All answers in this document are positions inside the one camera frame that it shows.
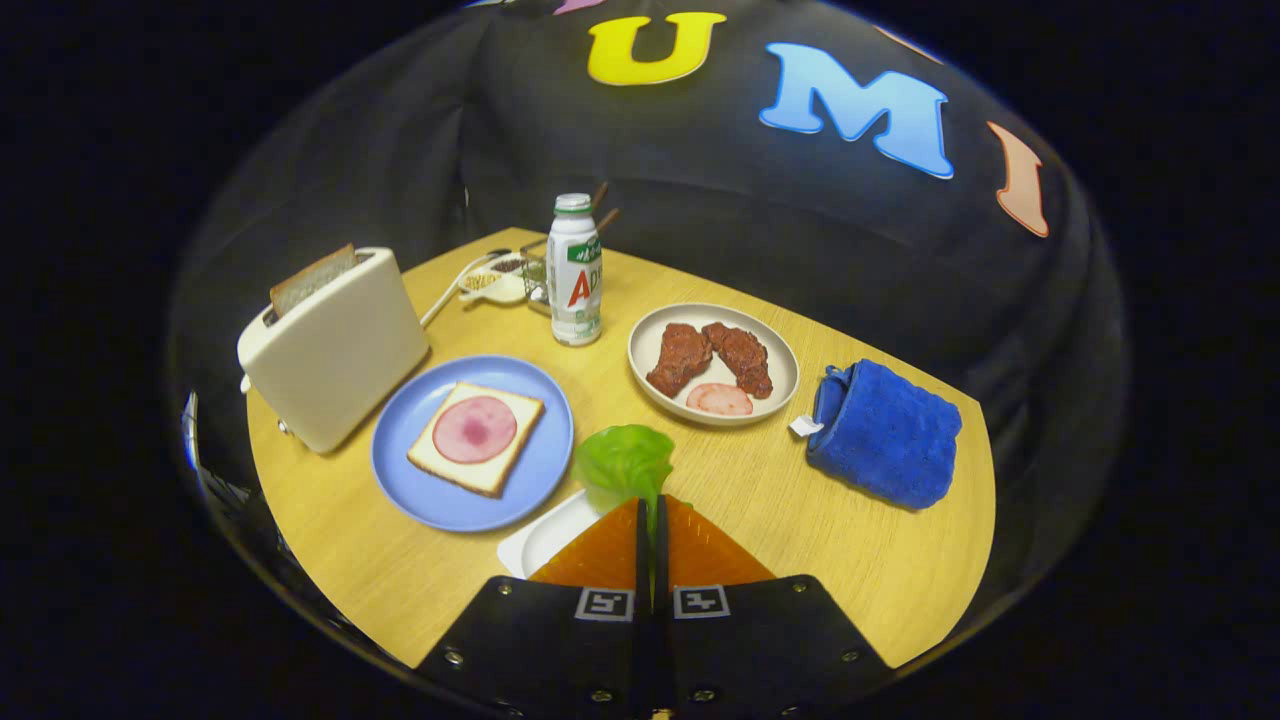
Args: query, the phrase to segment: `green lettuce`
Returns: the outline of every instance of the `green lettuce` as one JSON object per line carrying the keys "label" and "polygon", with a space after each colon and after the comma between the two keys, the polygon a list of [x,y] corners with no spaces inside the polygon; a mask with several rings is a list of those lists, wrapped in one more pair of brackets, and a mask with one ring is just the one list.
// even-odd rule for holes
{"label": "green lettuce", "polygon": [[648,425],[614,425],[582,441],[573,454],[570,477],[586,488],[586,501],[604,514],[628,498],[643,498],[650,509],[649,537],[655,536],[662,483],[671,474],[676,443]]}

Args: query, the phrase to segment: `towel tag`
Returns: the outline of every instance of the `towel tag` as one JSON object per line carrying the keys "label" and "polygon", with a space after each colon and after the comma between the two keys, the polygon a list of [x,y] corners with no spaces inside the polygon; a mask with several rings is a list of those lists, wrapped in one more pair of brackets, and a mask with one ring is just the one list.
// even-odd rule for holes
{"label": "towel tag", "polygon": [[791,432],[794,432],[796,436],[809,437],[813,433],[820,430],[823,428],[823,424],[814,423],[813,418],[808,415],[800,415],[795,420],[791,420],[791,425],[788,427],[791,428]]}

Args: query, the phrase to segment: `bottle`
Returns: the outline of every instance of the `bottle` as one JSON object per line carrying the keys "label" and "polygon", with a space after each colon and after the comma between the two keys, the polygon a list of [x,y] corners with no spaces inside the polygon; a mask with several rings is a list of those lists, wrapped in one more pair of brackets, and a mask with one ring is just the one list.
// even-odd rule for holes
{"label": "bottle", "polygon": [[579,346],[600,337],[602,288],[600,236],[591,218],[591,196],[561,195],[547,236],[547,293],[557,342]]}

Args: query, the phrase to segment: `fried chicken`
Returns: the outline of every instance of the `fried chicken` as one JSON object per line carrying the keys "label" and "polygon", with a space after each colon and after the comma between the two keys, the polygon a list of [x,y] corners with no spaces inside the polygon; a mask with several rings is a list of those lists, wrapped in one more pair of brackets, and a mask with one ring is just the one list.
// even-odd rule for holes
{"label": "fried chicken", "polygon": [[764,400],[773,392],[769,379],[769,351],[754,334],[741,328],[728,328],[724,323],[712,323],[703,334],[737,378],[737,387]]}
{"label": "fried chicken", "polygon": [[667,323],[662,331],[658,365],[645,375],[649,384],[667,397],[676,397],[694,375],[712,364],[712,343],[692,325]]}

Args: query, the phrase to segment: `letter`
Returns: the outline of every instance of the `letter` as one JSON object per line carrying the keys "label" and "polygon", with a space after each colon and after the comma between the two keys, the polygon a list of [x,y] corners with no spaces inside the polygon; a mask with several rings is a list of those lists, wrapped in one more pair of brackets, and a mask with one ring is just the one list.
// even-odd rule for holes
{"label": "letter", "polygon": [[996,191],[996,202],[1024,228],[1048,237],[1048,220],[1041,209],[1039,156],[1007,129],[992,122],[987,127],[1005,149],[1005,187]]}
{"label": "letter", "polygon": [[556,8],[553,15],[563,15],[564,13],[572,13],[573,10],[581,10],[582,8],[590,8],[591,5],[599,5],[604,0],[564,0],[564,4]]}
{"label": "letter", "polygon": [[938,88],[893,70],[863,87],[824,50],[791,42],[771,42],[764,49],[782,61],[778,99],[760,111],[764,124],[804,133],[820,131],[822,119],[813,114],[817,95],[840,137],[852,142],[888,114],[888,128],[872,141],[877,150],[936,178],[955,174],[943,154],[942,104],[947,96]]}
{"label": "letter", "polygon": [[618,18],[593,26],[595,40],[586,59],[586,72],[604,85],[655,85],[682,78],[703,65],[712,45],[712,26],[727,18],[719,13],[673,13],[676,42],[664,60],[637,63],[631,56],[636,31],[649,18]]}
{"label": "letter", "polygon": [[572,307],[579,297],[582,300],[591,297],[591,288],[586,284],[586,270],[577,274],[577,282],[573,283],[573,293],[568,296],[568,306]]}

